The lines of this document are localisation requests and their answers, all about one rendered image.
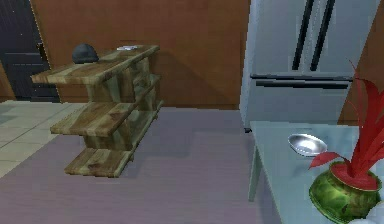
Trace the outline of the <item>grey fridge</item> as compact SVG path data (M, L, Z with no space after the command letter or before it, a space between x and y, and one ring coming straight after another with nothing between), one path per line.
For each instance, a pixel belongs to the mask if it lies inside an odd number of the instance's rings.
M251 0L240 95L252 121L334 124L381 0L336 0L320 61L310 70L327 0L314 0L298 70L292 69L306 0ZM256 86L256 81L348 84L348 89Z

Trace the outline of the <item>dark grey dome object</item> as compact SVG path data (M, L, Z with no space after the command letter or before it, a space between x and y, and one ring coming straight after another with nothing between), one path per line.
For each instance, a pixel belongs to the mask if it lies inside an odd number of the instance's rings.
M72 61L75 64L93 63L98 60L95 49L89 44L79 44L72 51Z

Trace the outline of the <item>silver metal bowl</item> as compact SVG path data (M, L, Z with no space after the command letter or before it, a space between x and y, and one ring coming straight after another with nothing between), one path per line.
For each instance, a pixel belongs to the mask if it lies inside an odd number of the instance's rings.
M292 134L288 143L297 154L305 157L315 157L328 149L325 142L309 134Z

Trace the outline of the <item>red plant in green pot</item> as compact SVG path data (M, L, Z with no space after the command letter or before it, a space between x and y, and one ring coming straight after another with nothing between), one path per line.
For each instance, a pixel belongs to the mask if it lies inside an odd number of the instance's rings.
M365 218L380 201L382 182L371 167L384 159L384 90L367 79L361 82L367 93L367 110L365 119L359 122L352 157L327 151L315 156L310 164L329 165L310 186L309 198L322 215L336 224Z

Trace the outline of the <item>black room door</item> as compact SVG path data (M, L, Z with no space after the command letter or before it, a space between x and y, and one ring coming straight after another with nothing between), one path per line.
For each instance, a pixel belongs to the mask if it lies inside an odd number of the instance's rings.
M17 100L60 102L55 85L31 79L50 67L30 0L0 0L0 62Z

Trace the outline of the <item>pale blue table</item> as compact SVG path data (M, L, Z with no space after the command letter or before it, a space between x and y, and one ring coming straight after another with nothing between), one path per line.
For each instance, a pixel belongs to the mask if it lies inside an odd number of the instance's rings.
M322 215L309 198L309 188L315 178L329 169L328 164L311 167L312 159L297 154L288 143L292 134L309 134L321 139L327 151L350 159L358 140L356 126L252 121L255 139L254 161L249 185L249 196L255 195L256 176L265 171L272 197L282 224L336 224ZM371 171L377 175L382 188L380 201L363 219L348 224L384 224L384 159Z

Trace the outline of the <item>wooden three-tier shelf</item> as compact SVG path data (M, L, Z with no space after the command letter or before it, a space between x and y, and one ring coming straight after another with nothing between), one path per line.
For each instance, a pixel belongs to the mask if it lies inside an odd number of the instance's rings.
M89 102L50 127L53 134L78 135L84 150L65 168L69 175L118 177L163 101L161 77L150 72L157 45L114 50L94 63L70 64L31 77L35 83L84 86Z

